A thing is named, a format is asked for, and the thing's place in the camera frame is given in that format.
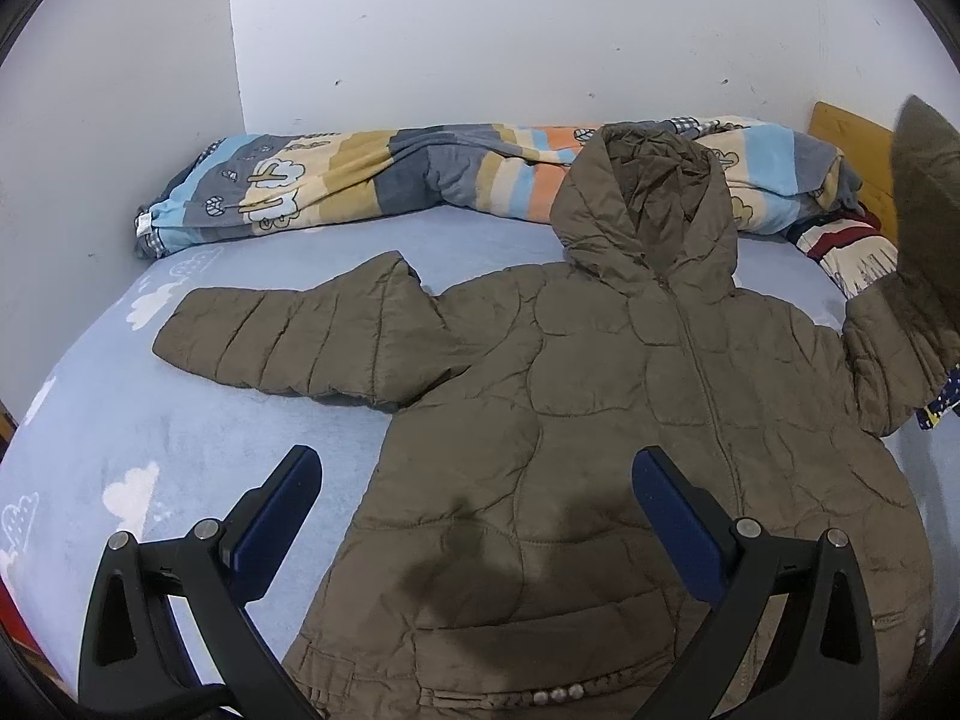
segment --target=white label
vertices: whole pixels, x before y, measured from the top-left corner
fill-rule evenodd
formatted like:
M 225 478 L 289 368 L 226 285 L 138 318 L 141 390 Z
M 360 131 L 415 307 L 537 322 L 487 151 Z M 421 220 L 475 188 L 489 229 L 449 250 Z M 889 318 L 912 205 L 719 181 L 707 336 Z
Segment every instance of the white label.
M 138 215 L 136 218 L 136 237 L 139 238 L 141 235 L 149 233 L 153 221 L 154 219 L 150 215 L 149 211 L 145 211 L 144 213 Z

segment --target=white wall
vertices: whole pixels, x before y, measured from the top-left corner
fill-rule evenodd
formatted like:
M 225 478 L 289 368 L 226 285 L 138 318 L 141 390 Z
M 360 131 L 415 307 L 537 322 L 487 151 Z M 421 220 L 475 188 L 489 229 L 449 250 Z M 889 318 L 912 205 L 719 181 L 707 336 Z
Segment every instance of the white wall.
M 880 124 L 960 74 L 911 0 L 232 0 L 249 132 L 736 113 Z
M 45 0 L 0 66 L 0 400 L 143 269 L 133 214 L 242 131 L 229 0 Z

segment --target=metal screw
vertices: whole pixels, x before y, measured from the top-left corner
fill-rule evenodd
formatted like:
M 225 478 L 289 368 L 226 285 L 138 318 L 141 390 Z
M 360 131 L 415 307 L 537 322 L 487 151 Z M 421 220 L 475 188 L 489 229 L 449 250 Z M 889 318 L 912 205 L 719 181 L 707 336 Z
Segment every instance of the metal screw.
M 107 546 L 114 551 L 123 549 L 128 543 L 130 543 L 130 534 L 127 531 L 117 531 L 107 539 Z
M 750 519 L 750 517 L 745 517 L 744 519 L 738 519 L 736 522 L 736 531 L 740 533 L 743 538 L 757 538 L 757 536 L 763 533 L 763 528 L 760 527 L 760 522 L 757 522 L 755 519 Z
M 219 529 L 220 524 L 217 522 L 217 520 L 202 519 L 193 526 L 193 535 L 197 538 L 200 538 L 202 541 L 205 541 L 208 538 L 213 538 L 213 536 L 216 536 Z
M 827 541 L 837 548 L 843 548 L 850 543 L 850 537 L 839 528 L 830 528 L 827 531 Z

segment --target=wooden headboard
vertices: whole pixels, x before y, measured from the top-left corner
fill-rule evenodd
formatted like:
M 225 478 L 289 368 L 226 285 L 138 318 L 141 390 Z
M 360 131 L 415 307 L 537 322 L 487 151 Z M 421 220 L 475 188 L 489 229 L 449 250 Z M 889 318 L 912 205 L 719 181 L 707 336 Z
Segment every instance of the wooden headboard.
M 890 148 L 894 134 L 879 124 L 827 103 L 817 103 L 810 119 L 810 135 L 833 143 L 847 156 L 863 179 L 860 202 L 880 219 L 881 232 L 896 243 L 894 179 L 890 172 Z

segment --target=bed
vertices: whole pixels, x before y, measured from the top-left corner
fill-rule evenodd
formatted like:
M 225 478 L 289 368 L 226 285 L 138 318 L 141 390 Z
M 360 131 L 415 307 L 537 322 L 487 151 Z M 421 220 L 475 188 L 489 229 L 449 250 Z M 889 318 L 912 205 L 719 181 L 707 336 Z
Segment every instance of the bed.
M 865 124 L 818 105 L 811 133 L 848 153 L 867 179 L 863 201 L 889 218 L 886 159 L 867 164 L 889 151 L 889 133 Z M 852 148 L 860 143 L 873 145 Z M 884 229 L 896 240 L 893 225 Z M 563 258 L 547 225 L 452 206 L 213 242 L 152 264 L 56 365 L 0 464 L 0 575 L 66 683 L 76 686 L 88 592 L 107 537 L 123 529 L 141 541 L 175 538 L 203 517 L 222 517 L 303 443 L 323 459 L 323 491 L 272 589 L 248 607 L 272 651 L 285 653 L 366 490 L 390 415 L 217 386 L 157 359 L 152 341 L 193 288 L 306 289 L 388 250 L 399 250 L 435 293 L 506 266 Z M 792 302 L 818 324 L 843 322 L 841 290 L 782 237 L 741 234 L 736 281 Z M 960 618 L 960 418 L 947 413 L 932 431 L 912 419 L 886 445 L 928 530 L 937 652 Z M 175 612 L 200 676 L 216 679 L 188 609 Z

